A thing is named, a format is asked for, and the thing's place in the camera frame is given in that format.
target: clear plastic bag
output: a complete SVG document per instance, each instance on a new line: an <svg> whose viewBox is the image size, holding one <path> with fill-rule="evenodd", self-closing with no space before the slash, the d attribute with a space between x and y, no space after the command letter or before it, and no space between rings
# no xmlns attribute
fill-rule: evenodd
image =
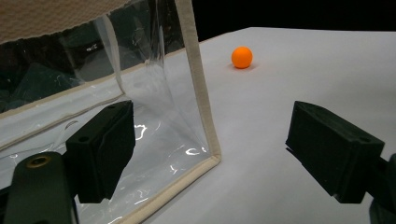
<svg viewBox="0 0 396 224"><path fill-rule="evenodd" d="M70 27L1 39L0 188L19 161L65 153L65 141L102 108L132 100L136 146L113 197L76 201L81 223L137 223L215 166L219 143L191 2L107 9Z"/></svg>

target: white table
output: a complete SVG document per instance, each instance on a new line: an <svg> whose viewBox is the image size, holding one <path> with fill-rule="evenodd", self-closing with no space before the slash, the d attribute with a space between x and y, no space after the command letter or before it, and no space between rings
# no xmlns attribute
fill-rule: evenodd
<svg viewBox="0 0 396 224"><path fill-rule="evenodd" d="M248 46L248 69L231 53ZM285 148L294 101L323 106L396 153L396 33L248 28L200 44L222 162L145 223L368 224Z"/></svg>

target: ball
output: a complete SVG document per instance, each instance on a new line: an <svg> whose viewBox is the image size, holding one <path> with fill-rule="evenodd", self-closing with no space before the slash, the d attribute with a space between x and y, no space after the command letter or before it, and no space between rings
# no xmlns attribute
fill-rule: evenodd
<svg viewBox="0 0 396 224"><path fill-rule="evenodd" d="M241 46L236 48L231 55L231 61L236 68L247 68L253 60L253 53L248 47Z"/></svg>

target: orange ball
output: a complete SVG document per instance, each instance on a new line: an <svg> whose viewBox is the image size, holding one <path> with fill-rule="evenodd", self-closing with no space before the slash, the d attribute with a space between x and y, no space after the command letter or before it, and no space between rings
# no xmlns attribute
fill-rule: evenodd
<svg viewBox="0 0 396 224"><path fill-rule="evenodd" d="M231 61L233 61L233 66L236 68L247 68L250 66L253 60L253 53L247 47L238 47L233 51L231 55Z"/></svg>

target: beige woven fabric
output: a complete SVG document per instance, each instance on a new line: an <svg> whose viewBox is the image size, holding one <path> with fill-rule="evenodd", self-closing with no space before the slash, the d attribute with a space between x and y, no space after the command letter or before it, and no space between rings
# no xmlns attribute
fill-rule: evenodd
<svg viewBox="0 0 396 224"><path fill-rule="evenodd" d="M92 21L128 0L0 0L0 44L51 35Z"/></svg>

